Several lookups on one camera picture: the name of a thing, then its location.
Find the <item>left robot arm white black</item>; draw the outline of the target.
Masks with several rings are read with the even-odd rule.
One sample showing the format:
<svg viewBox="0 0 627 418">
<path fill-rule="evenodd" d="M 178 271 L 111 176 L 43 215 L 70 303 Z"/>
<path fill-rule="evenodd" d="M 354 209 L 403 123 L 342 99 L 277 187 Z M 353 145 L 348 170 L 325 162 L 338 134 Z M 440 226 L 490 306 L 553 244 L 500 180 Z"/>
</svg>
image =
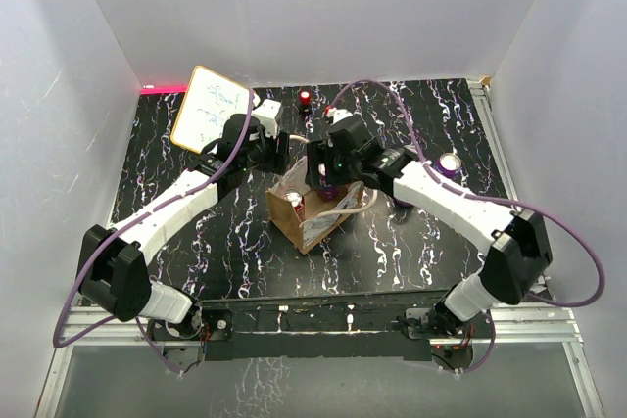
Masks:
<svg viewBox="0 0 627 418">
<path fill-rule="evenodd" d="M 282 175 L 289 134 L 270 131 L 253 116 L 236 114 L 178 179 L 148 206 L 110 229 L 95 225 L 83 237 L 78 292 L 119 321 L 137 316 L 167 322 L 182 339 L 196 336 L 203 316 L 196 301 L 153 282 L 148 265 L 200 213 L 217 205 L 250 171 Z"/>
</svg>

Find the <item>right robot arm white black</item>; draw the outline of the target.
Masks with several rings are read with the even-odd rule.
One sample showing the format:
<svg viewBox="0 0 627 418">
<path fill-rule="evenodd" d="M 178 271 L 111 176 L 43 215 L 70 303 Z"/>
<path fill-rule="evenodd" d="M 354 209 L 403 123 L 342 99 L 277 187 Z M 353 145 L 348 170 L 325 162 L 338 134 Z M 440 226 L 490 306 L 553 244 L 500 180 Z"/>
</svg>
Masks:
<svg viewBox="0 0 627 418">
<path fill-rule="evenodd" d="M 553 260 L 544 218 L 478 200 L 442 175 L 410 145 L 384 148 L 358 116 L 333 123 L 327 138 L 306 148 L 307 184 L 314 189 L 361 182 L 423 209 L 466 238 L 484 255 L 483 266 L 455 284 L 412 327 L 456 337 L 472 318 L 497 303 L 517 305 Z"/>
</svg>

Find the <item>purple soda can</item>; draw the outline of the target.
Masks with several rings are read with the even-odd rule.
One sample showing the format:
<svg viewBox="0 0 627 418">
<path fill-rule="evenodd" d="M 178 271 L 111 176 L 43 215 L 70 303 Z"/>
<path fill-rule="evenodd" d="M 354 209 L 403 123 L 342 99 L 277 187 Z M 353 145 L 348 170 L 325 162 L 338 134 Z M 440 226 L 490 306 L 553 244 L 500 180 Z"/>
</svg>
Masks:
<svg viewBox="0 0 627 418">
<path fill-rule="evenodd" d="M 437 170 L 449 179 L 458 177 L 461 173 L 462 162 L 454 153 L 444 153 L 436 161 Z"/>
<path fill-rule="evenodd" d="M 318 168 L 319 187 L 316 189 L 317 195 L 324 201 L 331 201 L 338 197 L 339 188 L 330 185 L 327 181 L 326 170 L 320 166 Z"/>
<path fill-rule="evenodd" d="M 406 202 L 396 197 L 394 198 L 394 201 L 396 202 L 397 205 L 403 208 L 412 208 L 414 206 L 414 204 Z"/>
</svg>

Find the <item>burlap canvas bag rope handles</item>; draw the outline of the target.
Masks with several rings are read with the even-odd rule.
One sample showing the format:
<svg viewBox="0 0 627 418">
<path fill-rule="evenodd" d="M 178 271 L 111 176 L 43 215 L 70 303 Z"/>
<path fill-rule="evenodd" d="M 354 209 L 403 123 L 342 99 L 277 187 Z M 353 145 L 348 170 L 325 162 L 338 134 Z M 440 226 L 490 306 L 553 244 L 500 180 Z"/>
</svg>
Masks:
<svg viewBox="0 0 627 418">
<path fill-rule="evenodd" d="M 322 200 L 305 181 L 307 158 L 300 156 L 287 172 L 265 191 L 270 221 L 305 255 L 349 216 L 369 210 L 377 201 L 373 190 L 365 202 L 365 187 L 361 182 L 339 186 L 339 195 L 331 201 Z M 287 189 L 299 191 L 305 200 L 305 220 L 300 221 L 292 206 L 282 198 Z"/>
</svg>

